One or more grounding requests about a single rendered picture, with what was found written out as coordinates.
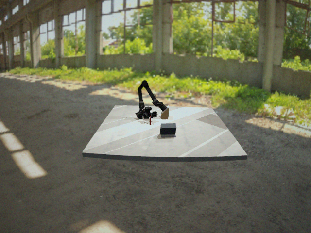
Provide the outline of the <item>grey sloped panel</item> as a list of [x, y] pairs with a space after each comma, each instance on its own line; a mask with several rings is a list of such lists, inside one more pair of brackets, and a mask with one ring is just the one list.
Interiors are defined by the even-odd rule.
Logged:
[[161, 138], [176, 137], [176, 123], [162, 123], [160, 127]]

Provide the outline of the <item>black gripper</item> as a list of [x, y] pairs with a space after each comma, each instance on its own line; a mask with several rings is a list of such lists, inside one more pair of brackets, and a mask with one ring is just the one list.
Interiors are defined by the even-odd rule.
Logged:
[[143, 119], [142, 116], [144, 116], [144, 119], [149, 119], [149, 117], [154, 118], [154, 117], [157, 117], [157, 112], [154, 111], [154, 112], [152, 112], [152, 113], [150, 113], [150, 112], [139, 113], [139, 119]]

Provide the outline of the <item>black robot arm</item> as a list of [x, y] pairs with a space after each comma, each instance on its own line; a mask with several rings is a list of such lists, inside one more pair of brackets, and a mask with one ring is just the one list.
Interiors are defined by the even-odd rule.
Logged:
[[[152, 98], [152, 100], [153, 100], [153, 102], [152, 102], [153, 105], [154, 105], [154, 106], [158, 106], [158, 107], [160, 107], [160, 109], [161, 109], [162, 111], [165, 111], [165, 110], [167, 109], [167, 107], [163, 104], [163, 102], [159, 102], [159, 101], [155, 98], [154, 94], [152, 93], [152, 91], [150, 90], [150, 88], [149, 88], [149, 86], [148, 86], [147, 81], [146, 81], [146, 80], [143, 80], [142, 83], [141, 83], [141, 85], [140, 85], [139, 88], [138, 88], [139, 111], [138, 111], [137, 113], [135, 113], [136, 116], [137, 116], [137, 118], [139, 119], [139, 113], [143, 113], [143, 112], [146, 113], [146, 112], [150, 112], [150, 110], [152, 110], [151, 107], [145, 107], [145, 105], [144, 105], [144, 102], [143, 102], [143, 99], [142, 99], [142, 92], [141, 92], [141, 90], [142, 90], [143, 87], [147, 90], [147, 92], [149, 93], [150, 97]], [[145, 109], [144, 109], [144, 108], [145, 108]]]

